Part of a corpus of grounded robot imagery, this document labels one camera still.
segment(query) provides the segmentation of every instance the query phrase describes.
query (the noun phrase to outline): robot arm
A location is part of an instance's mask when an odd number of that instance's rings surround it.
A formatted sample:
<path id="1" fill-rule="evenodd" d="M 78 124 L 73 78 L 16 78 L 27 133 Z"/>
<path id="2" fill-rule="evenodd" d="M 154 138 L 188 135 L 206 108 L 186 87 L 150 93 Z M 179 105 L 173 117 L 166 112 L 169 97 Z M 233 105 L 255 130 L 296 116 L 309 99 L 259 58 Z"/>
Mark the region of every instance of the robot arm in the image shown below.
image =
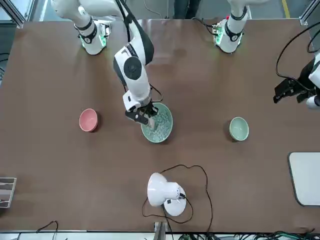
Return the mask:
<path id="1" fill-rule="evenodd" d="M 123 0 L 115 0 L 119 7 L 128 36 L 128 43 L 121 48 L 113 60 L 113 68 L 121 80 L 126 92 L 123 95 L 125 115 L 141 124 L 154 128 L 151 117 L 157 115 L 158 109 L 151 100 L 151 87 L 145 66 L 154 57 L 154 45 L 142 29 L 135 16 Z"/>
<path id="2" fill-rule="evenodd" d="M 154 128 L 151 117 L 157 115 L 158 109 L 152 104 L 152 88 L 145 70 L 145 66 L 153 60 L 154 45 L 126 3 L 123 0 L 51 0 L 51 5 L 58 16 L 74 22 L 82 45 L 91 55 L 102 51 L 108 36 L 107 26 L 91 16 L 123 18 L 128 43 L 115 54 L 113 68 L 125 89 L 125 115 Z"/>
<path id="3" fill-rule="evenodd" d="M 295 96 L 298 103 L 306 100 L 310 109 L 320 109 L 320 53 L 301 71 L 298 79 L 287 77 L 274 88 L 274 103 L 282 98 Z"/>
<path id="4" fill-rule="evenodd" d="M 231 13 L 217 25 L 214 25 L 214 43 L 225 53 L 233 53 L 240 44 L 243 29 L 248 19 L 247 5 L 258 5 L 268 0 L 228 0 Z"/>

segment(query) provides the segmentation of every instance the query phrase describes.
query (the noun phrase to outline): bowl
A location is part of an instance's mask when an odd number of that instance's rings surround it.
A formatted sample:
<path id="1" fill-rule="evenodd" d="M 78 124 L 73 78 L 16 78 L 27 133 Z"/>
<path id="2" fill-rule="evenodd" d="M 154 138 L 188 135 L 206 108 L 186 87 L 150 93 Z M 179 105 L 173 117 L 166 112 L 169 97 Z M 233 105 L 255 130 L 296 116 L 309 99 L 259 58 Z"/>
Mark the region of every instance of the bowl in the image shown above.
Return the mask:
<path id="1" fill-rule="evenodd" d="M 84 110 L 79 118 L 79 126 L 85 132 L 92 132 L 98 125 L 98 115 L 95 110 L 88 108 Z"/>
<path id="2" fill-rule="evenodd" d="M 229 126 L 230 135 L 234 140 L 244 141 L 249 136 L 249 126 L 246 120 L 242 117 L 235 117 L 230 122 Z"/>
<path id="3" fill-rule="evenodd" d="M 174 120 L 171 111 L 166 105 L 156 102 L 153 106 L 158 108 L 158 114 L 152 117 L 155 122 L 155 129 L 152 129 L 149 125 L 141 124 L 141 130 L 144 137 L 151 143 L 159 144 L 169 137 Z"/>

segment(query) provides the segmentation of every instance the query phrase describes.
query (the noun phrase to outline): lamp base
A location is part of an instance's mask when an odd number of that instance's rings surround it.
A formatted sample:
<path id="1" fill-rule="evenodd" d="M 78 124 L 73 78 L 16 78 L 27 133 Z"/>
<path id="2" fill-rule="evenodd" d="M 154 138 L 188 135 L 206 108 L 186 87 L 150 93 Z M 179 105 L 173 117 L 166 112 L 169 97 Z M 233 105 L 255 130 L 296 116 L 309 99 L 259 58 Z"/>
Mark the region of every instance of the lamp base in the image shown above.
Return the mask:
<path id="1" fill-rule="evenodd" d="M 185 190 L 182 187 L 180 187 L 180 193 L 186 195 Z M 187 200 L 185 198 L 177 200 L 167 199 L 163 205 L 168 214 L 176 217 L 184 212 L 187 205 Z"/>

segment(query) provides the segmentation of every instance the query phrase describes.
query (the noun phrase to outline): power cord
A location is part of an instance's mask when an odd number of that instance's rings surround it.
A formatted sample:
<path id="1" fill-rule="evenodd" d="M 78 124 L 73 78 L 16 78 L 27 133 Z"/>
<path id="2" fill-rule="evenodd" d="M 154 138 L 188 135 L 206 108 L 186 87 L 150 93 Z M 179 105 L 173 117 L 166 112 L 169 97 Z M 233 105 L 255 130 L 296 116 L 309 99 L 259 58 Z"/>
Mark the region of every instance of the power cord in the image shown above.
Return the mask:
<path id="1" fill-rule="evenodd" d="M 51 224 L 55 224 L 55 225 L 56 225 L 55 231 L 54 231 L 53 236 L 52 236 L 52 240 L 54 240 L 54 239 L 55 239 L 55 236 L 56 236 L 56 233 L 58 232 L 58 228 L 59 228 L 58 222 L 57 222 L 56 220 L 51 221 L 51 222 L 49 222 L 47 225 L 39 228 L 37 231 L 35 231 L 35 233 L 36 233 L 36 234 L 39 233 L 39 232 L 42 231 L 43 229 L 49 227 Z"/>
<path id="2" fill-rule="evenodd" d="M 160 16 L 160 19 L 162 19 L 161 13 L 159 13 L 159 12 L 157 12 L 157 11 L 154 11 L 154 10 L 151 10 L 150 8 L 148 8 L 148 7 L 147 7 L 147 4 L 146 4 L 146 0 L 143 0 L 143 2 L 144 2 L 145 8 L 146 8 L 148 11 L 150 11 L 150 12 L 152 12 L 152 13 L 154 13 L 154 14 L 158 14 L 158 15 Z"/>
<path id="3" fill-rule="evenodd" d="M 115 3 L 118 5 L 118 7 L 119 7 L 119 9 L 120 9 L 122 18 L 123 18 L 123 19 L 126 19 L 126 15 L 125 15 L 125 12 L 124 12 L 123 8 L 121 7 L 121 4 L 125 4 L 125 5 L 127 5 L 127 4 L 126 4 L 123 0 L 115 0 Z M 129 30 L 129 27 L 128 27 L 126 24 L 124 24 L 124 25 L 125 25 L 125 28 L 126 28 L 127 41 L 128 41 L 128 43 L 129 43 L 130 40 L 131 40 L 130 30 Z"/>
<path id="4" fill-rule="evenodd" d="M 193 17 L 193 18 L 191 18 L 191 19 L 197 20 L 199 23 L 201 23 L 203 26 L 205 26 L 206 30 L 207 30 L 211 35 L 218 36 L 218 34 L 213 33 L 213 32 L 210 30 L 210 28 L 213 29 L 214 25 L 217 24 L 217 23 L 215 23 L 215 24 L 207 24 L 207 23 L 204 22 L 204 19 L 203 19 L 203 18 L 202 18 L 202 19 L 199 19 L 199 18 L 197 18 L 197 17 Z"/>
<path id="5" fill-rule="evenodd" d="M 189 205 L 190 205 L 190 207 L 191 207 L 191 216 L 190 216 L 187 220 L 185 220 L 185 221 L 176 221 L 176 220 L 172 219 L 172 218 L 169 217 L 169 216 L 161 216 L 161 215 L 157 215 L 157 214 L 145 215 L 145 214 L 144 214 L 144 208 L 145 208 L 145 205 L 146 205 L 146 202 L 147 202 L 148 198 L 145 199 L 145 201 L 144 201 L 144 203 L 143 203 L 143 205 L 142 205 L 142 215 L 143 215 L 145 218 L 148 218 L 148 217 L 159 217 L 159 218 L 165 218 L 167 221 L 168 221 L 168 219 L 170 219 L 172 222 L 175 222 L 176 224 L 185 224 L 185 223 L 187 223 L 187 222 L 190 222 L 191 219 L 192 219 L 192 217 L 193 217 L 193 215 L 194 215 L 194 208 L 192 207 L 192 205 L 191 205 L 191 203 L 189 202 L 189 200 L 188 200 L 187 198 L 185 198 L 185 199 L 186 199 L 186 201 L 189 203 Z"/>
<path id="6" fill-rule="evenodd" d="M 199 240 L 201 238 L 202 240 L 205 240 L 200 234 L 182 234 L 178 240 Z"/>
<path id="7" fill-rule="evenodd" d="M 320 234 L 318 233 L 312 233 L 315 229 L 312 229 L 309 232 L 303 233 L 303 234 L 297 234 L 297 233 L 289 233 L 285 231 L 275 231 L 270 234 L 264 234 L 264 233 L 258 233 L 255 235 L 253 240 L 259 240 L 261 238 L 267 239 L 267 240 L 279 240 L 280 237 L 286 237 L 293 240 L 316 240 L 320 238 Z"/>
<path id="8" fill-rule="evenodd" d="M 163 101 L 163 99 L 164 99 L 164 96 L 161 94 L 161 92 L 160 92 L 158 89 L 156 89 L 154 86 L 152 86 L 151 83 L 149 83 L 149 84 L 150 84 L 150 86 L 151 86 L 151 90 L 154 89 L 154 90 L 160 95 L 160 97 L 161 97 L 161 99 L 159 99 L 159 100 L 153 100 L 152 102 L 153 102 L 153 103 L 161 103 L 161 102 Z"/>
<path id="9" fill-rule="evenodd" d="M 184 167 L 184 168 L 187 168 L 187 169 L 200 168 L 200 169 L 203 171 L 204 175 L 205 175 L 205 192 L 206 192 L 206 195 L 207 195 L 207 197 L 208 197 L 208 199 L 209 199 L 210 209 L 211 209 L 211 211 L 210 211 L 210 214 L 211 214 L 210 222 L 209 222 L 208 228 L 207 228 L 207 230 L 206 230 L 206 237 L 205 237 L 205 238 L 207 239 L 207 237 L 208 237 L 208 235 L 209 235 L 209 231 L 210 231 L 211 225 L 212 225 L 212 221 L 213 221 L 213 218 L 214 218 L 212 201 L 211 201 L 210 195 L 209 195 L 209 193 L 208 193 L 208 175 L 207 175 L 206 171 L 204 170 L 204 168 L 203 168 L 202 166 L 200 166 L 200 165 L 186 166 L 186 165 L 184 165 L 184 164 L 178 164 L 178 165 L 172 166 L 172 167 L 170 167 L 170 168 L 167 168 L 167 169 L 161 171 L 160 173 L 161 173 L 161 174 L 162 174 L 162 173 L 165 173 L 165 172 L 170 171 L 170 170 L 172 170 L 172 169 L 175 169 L 175 168 L 177 168 L 177 167 Z M 151 217 L 151 216 L 153 216 L 153 217 L 160 217 L 160 218 L 165 218 L 167 221 L 168 221 L 168 220 L 171 220 L 171 221 L 173 221 L 173 222 L 175 222 L 175 223 L 177 223 L 177 224 L 185 224 L 185 223 L 189 222 L 189 221 L 192 219 L 193 215 L 194 215 L 194 208 L 193 208 L 192 204 L 189 202 L 189 200 L 188 200 L 187 197 L 185 197 L 185 199 L 186 199 L 186 201 L 189 203 L 189 205 L 190 205 L 190 207 L 191 207 L 191 210 L 192 210 L 191 216 L 190 216 L 190 218 L 189 218 L 188 220 L 185 220 L 185 221 L 176 221 L 176 220 L 172 219 L 171 217 L 168 217 L 166 214 L 165 214 L 164 216 L 156 215 L 156 214 L 145 215 L 145 214 L 144 214 L 144 207 L 145 207 L 145 204 L 146 204 L 148 198 L 145 199 L 145 201 L 144 201 L 144 203 L 143 203 L 143 205 L 142 205 L 142 215 L 143 215 L 145 218 Z"/>
<path id="10" fill-rule="evenodd" d="M 246 240 L 248 237 L 250 237 L 252 235 L 254 235 L 254 234 L 243 234 L 243 235 L 235 234 L 235 235 L 233 235 L 233 238 L 235 238 L 236 236 L 239 236 L 239 240 Z"/>
<path id="11" fill-rule="evenodd" d="M 317 25 L 319 25 L 319 24 L 320 24 L 320 22 L 317 22 L 317 23 L 315 23 L 315 24 L 307 27 L 307 28 L 304 29 L 303 31 L 299 32 L 297 35 L 295 35 L 295 36 L 284 46 L 284 48 L 283 48 L 282 51 L 280 52 L 280 55 L 279 55 L 279 57 L 278 57 L 278 59 L 277 59 L 277 61 L 276 61 L 276 65 L 275 65 L 275 72 L 276 72 L 276 74 L 277 74 L 279 77 L 284 78 L 284 79 L 290 79 L 290 80 L 295 81 L 297 84 L 299 84 L 299 85 L 300 85 L 305 91 L 307 91 L 307 92 L 311 92 L 313 89 L 307 88 L 307 87 L 304 86 L 300 81 L 298 81 L 298 79 L 296 79 L 296 78 L 294 78 L 294 77 L 292 77 L 292 76 L 287 76 L 287 75 L 280 74 L 279 71 L 278 71 L 278 65 L 279 65 L 280 58 L 281 58 L 281 56 L 284 54 L 284 52 L 285 52 L 285 50 L 287 49 L 287 47 L 288 47 L 296 38 L 298 38 L 300 35 L 304 34 L 306 31 L 314 28 L 315 26 L 317 26 Z M 319 51 L 320 48 L 317 49 L 317 50 L 310 50 L 310 45 L 311 45 L 311 43 L 313 42 L 313 40 L 316 38 L 316 36 L 317 36 L 319 33 L 320 33 L 320 30 L 318 30 L 318 31 L 315 33 L 315 35 L 313 36 L 313 38 L 310 40 L 309 44 L 307 45 L 307 52 L 308 52 L 308 53 L 313 54 L 313 53 Z"/>

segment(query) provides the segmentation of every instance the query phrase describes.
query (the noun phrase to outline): black cable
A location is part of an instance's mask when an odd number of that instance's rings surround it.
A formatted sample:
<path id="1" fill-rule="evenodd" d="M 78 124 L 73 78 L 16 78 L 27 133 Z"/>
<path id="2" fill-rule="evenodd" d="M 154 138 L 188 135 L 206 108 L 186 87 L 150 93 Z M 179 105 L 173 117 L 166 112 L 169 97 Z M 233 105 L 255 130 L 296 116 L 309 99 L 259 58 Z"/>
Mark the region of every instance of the black cable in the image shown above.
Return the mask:
<path id="1" fill-rule="evenodd" d="M 151 83 L 149 83 L 149 84 L 151 86 L 151 90 L 154 89 L 161 96 L 160 100 L 154 100 L 152 102 L 153 103 L 161 103 L 163 101 L 163 99 L 164 99 L 164 96 L 161 94 L 161 92 L 158 89 L 156 89 L 154 86 L 152 86 Z"/>
<path id="2" fill-rule="evenodd" d="M 163 214 L 164 214 L 165 220 L 168 223 L 168 226 L 169 226 L 169 229 L 170 229 L 170 233 L 171 233 L 171 236 L 172 236 L 172 240 L 174 240 L 174 234 L 172 232 L 172 228 L 170 226 L 170 222 L 169 222 L 169 219 L 168 219 L 167 214 L 166 214 L 165 206 L 163 204 L 162 204 L 162 210 L 163 210 Z"/>
<path id="3" fill-rule="evenodd" d="M 309 44 L 308 44 L 308 46 L 307 46 L 306 51 L 307 51 L 308 53 L 310 53 L 310 54 L 314 54 L 314 53 L 316 53 L 316 52 L 318 52 L 318 51 L 320 50 L 320 48 L 318 48 L 317 50 L 310 50 L 310 45 L 311 45 L 311 43 L 314 41 L 314 39 L 316 38 L 316 36 L 318 36 L 319 33 L 320 33 L 320 29 L 314 34 L 313 38 L 311 38 L 311 40 L 310 40 L 310 42 L 309 42 Z"/>
<path id="4" fill-rule="evenodd" d="M 189 219 L 187 219 L 187 220 L 185 220 L 185 221 L 176 221 L 176 220 L 172 219 L 172 218 L 169 217 L 169 216 L 166 217 L 166 216 L 161 216 L 161 215 L 157 215 L 157 214 L 145 215 L 145 214 L 144 214 L 144 207 L 145 207 L 145 204 L 146 204 L 148 198 L 145 199 L 145 201 L 144 201 L 144 203 L 143 203 L 143 205 L 142 205 L 142 215 L 143 215 L 145 218 L 148 218 L 148 217 L 167 218 L 167 219 L 170 219 L 171 221 L 175 222 L 176 224 L 185 224 L 185 223 L 189 222 L 189 221 L 192 219 L 193 215 L 194 215 L 194 208 L 192 207 L 192 205 L 191 205 L 191 203 L 189 202 L 189 200 L 188 200 L 187 198 L 185 198 L 185 199 L 186 199 L 186 201 L 190 204 L 190 207 L 191 207 L 191 210 L 192 210 L 191 216 L 189 217 Z"/>
<path id="5" fill-rule="evenodd" d="M 258 240 L 260 238 L 263 238 L 263 239 L 267 239 L 267 240 L 279 240 L 280 237 L 286 237 L 286 238 L 290 238 L 290 239 L 294 239 L 294 240 L 314 240 L 313 237 L 317 237 L 317 236 L 319 236 L 319 234 L 312 235 L 312 234 L 314 234 L 314 233 L 311 233 L 312 231 L 304 233 L 304 234 L 290 233 L 290 232 L 285 232 L 285 231 L 275 231 L 270 234 L 257 233 L 253 239 Z"/>
<path id="6" fill-rule="evenodd" d="M 206 171 L 204 170 L 204 168 L 203 168 L 202 166 L 200 166 L 200 165 L 186 166 L 186 165 L 184 165 L 184 164 L 178 164 L 178 165 L 172 166 L 172 167 L 170 167 L 170 168 L 167 168 L 167 169 L 161 171 L 160 173 L 161 173 L 161 174 L 162 174 L 162 173 L 165 173 L 165 172 L 167 172 L 167 171 L 169 171 L 169 170 L 172 170 L 172 169 L 175 169 L 175 168 L 177 168 L 177 167 L 185 167 L 185 168 L 187 168 L 187 169 L 200 168 L 200 169 L 203 171 L 204 175 L 205 175 L 205 192 L 206 192 L 206 195 L 207 195 L 207 197 L 208 197 L 208 199 L 209 199 L 210 209 L 211 209 L 211 211 L 210 211 L 211 218 L 210 218 L 210 222 L 209 222 L 208 228 L 207 228 L 207 230 L 206 230 L 206 238 L 207 238 L 207 236 L 208 236 L 208 234 L 209 234 L 209 231 L 210 231 L 210 228 L 211 228 L 211 225 L 212 225 L 213 218 L 214 218 L 212 201 L 211 201 L 210 195 L 209 195 L 209 193 L 208 193 L 208 175 L 207 175 Z M 174 220 L 174 219 L 172 219 L 172 218 L 170 218 L 170 217 L 168 217 L 168 216 L 165 217 L 165 216 L 156 215 L 156 214 L 145 215 L 145 214 L 144 214 L 144 206 L 145 206 L 148 198 L 145 199 L 145 201 L 144 201 L 144 203 L 143 203 L 143 205 L 142 205 L 142 215 L 143 215 L 145 218 L 151 217 L 151 216 L 153 216 L 153 217 L 160 217 L 160 218 L 167 218 L 167 219 L 170 219 L 171 221 L 173 221 L 173 222 L 175 222 L 175 223 L 177 223 L 177 224 L 185 224 L 185 223 L 189 222 L 189 221 L 192 219 L 193 215 L 194 215 L 194 208 L 193 208 L 193 206 L 191 205 L 191 203 L 189 202 L 189 200 L 188 200 L 187 197 L 186 197 L 185 199 L 186 199 L 186 201 L 189 203 L 189 205 L 190 205 L 190 207 L 191 207 L 191 209 L 192 209 L 191 216 L 190 216 L 190 218 L 189 218 L 188 220 L 186 220 L 186 221 L 179 222 L 179 221 L 176 221 L 176 220 Z"/>
<path id="7" fill-rule="evenodd" d="M 209 28 L 212 29 L 212 28 L 214 27 L 213 24 L 212 24 L 212 25 L 206 24 L 203 20 L 200 20 L 199 18 L 196 18 L 196 17 L 193 17 L 193 18 L 191 18 L 191 19 L 197 20 L 198 22 L 200 22 L 203 26 L 205 26 L 206 30 L 207 30 L 211 35 L 218 36 L 218 34 L 213 33 L 213 32 L 209 29 Z"/>
<path id="8" fill-rule="evenodd" d="M 57 221 L 51 221 L 51 222 L 49 222 L 47 225 L 45 225 L 45 226 L 39 228 L 37 231 L 35 231 L 35 233 L 38 234 L 41 230 L 49 227 L 51 224 L 54 224 L 54 223 L 56 224 L 55 231 L 54 231 L 53 236 L 52 236 L 52 240 L 54 240 L 54 239 L 55 239 L 55 235 L 56 235 L 56 233 L 58 232 L 58 228 L 59 228 L 59 225 L 58 225 L 58 222 L 57 222 Z"/>
<path id="9" fill-rule="evenodd" d="M 291 79 L 293 81 L 295 81 L 297 84 L 299 84 L 304 90 L 306 90 L 307 92 L 310 92 L 312 91 L 312 89 L 309 89 L 307 87 L 305 87 L 301 82 L 299 82 L 296 78 L 292 77 L 292 76 L 286 76 L 286 75 L 283 75 L 283 74 L 280 74 L 279 71 L 278 71 L 278 64 L 279 64 L 279 61 L 280 61 L 280 58 L 281 56 L 283 55 L 283 53 L 285 52 L 285 50 L 287 49 L 287 47 L 296 39 L 298 38 L 300 35 L 304 34 L 306 31 L 314 28 L 315 26 L 319 25 L 320 22 L 317 22 L 309 27 L 307 27 L 306 29 L 304 29 L 303 31 L 299 32 L 297 35 L 295 35 L 285 46 L 284 48 L 282 49 L 277 61 L 276 61 L 276 65 L 275 65 L 275 72 L 276 74 L 281 77 L 281 78 L 284 78 L 284 79 Z M 315 39 L 315 37 L 320 33 L 320 30 L 316 32 L 316 34 L 314 35 L 314 37 L 310 40 L 308 46 L 307 46 L 307 51 L 308 53 L 315 53 L 316 51 L 309 51 L 309 46 L 311 45 L 312 41 Z"/>
<path id="10" fill-rule="evenodd" d="M 220 238 L 214 235 L 212 232 L 208 233 L 206 237 L 208 240 L 220 240 Z"/>
<path id="11" fill-rule="evenodd" d="M 206 195 L 208 196 L 208 199 L 209 199 L 209 202 L 210 202 L 210 208 L 211 208 L 211 218 L 210 218 L 210 223 L 209 223 L 209 226 L 207 228 L 207 233 L 209 232 L 210 228 L 211 228 L 211 225 L 212 225 L 212 221 L 213 221 L 213 218 L 214 218 L 214 214 L 213 214 L 213 207 L 212 207 L 212 202 L 211 202 L 211 198 L 210 198 L 210 195 L 208 193 L 208 175 L 206 173 L 206 171 L 204 170 L 204 168 L 200 165 L 192 165 L 192 166 L 186 166 L 184 164 L 178 164 L 178 165 L 175 165 L 173 167 L 170 167 L 170 168 L 167 168 L 165 170 L 163 170 L 162 172 L 160 172 L 161 174 L 162 173 L 165 173 L 171 169 L 174 169 L 174 168 L 177 168 L 177 167 L 185 167 L 187 169 L 191 169 L 191 168 L 200 168 L 204 175 L 205 175 L 205 192 L 206 192 Z"/>
<path id="12" fill-rule="evenodd" d="M 251 234 L 248 234 L 247 236 L 245 236 L 244 238 L 241 238 L 241 240 L 246 240 L 248 237 L 250 237 L 251 236 Z"/>
<path id="13" fill-rule="evenodd" d="M 118 5 L 119 9 L 120 9 L 120 12 L 121 12 L 121 15 L 122 15 L 122 18 L 123 18 L 123 22 L 125 22 L 125 19 L 126 19 L 126 15 L 125 15 L 125 12 L 121 6 L 121 2 L 120 0 L 115 0 L 116 4 Z M 127 36 L 127 41 L 128 43 L 130 42 L 131 40 L 131 37 L 130 37 L 130 30 L 129 30 L 129 26 L 127 26 L 126 24 L 125 25 L 125 28 L 126 28 L 126 36 Z"/>
<path id="14" fill-rule="evenodd" d="M 197 20 L 198 22 L 200 22 L 202 25 L 204 25 L 204 26 L 206 26 L 206 27 L 209 27 L 209 28 L 213 28 L 213 24 L 206 24 L 205 22 L 204 22 L 204 19 L 202 18 L 202 19 L 199 19 L 199 18 L 197 18 L 197 17 L 193 17 L 193 18 L 191 18 L 192 20 Z"/>
<path id="15" fill-rule="evenodd" d="M 193 234 L 196 235 L 197 239 L 201 238 L 202 240 L 205 240 L 200 234 Z"/>

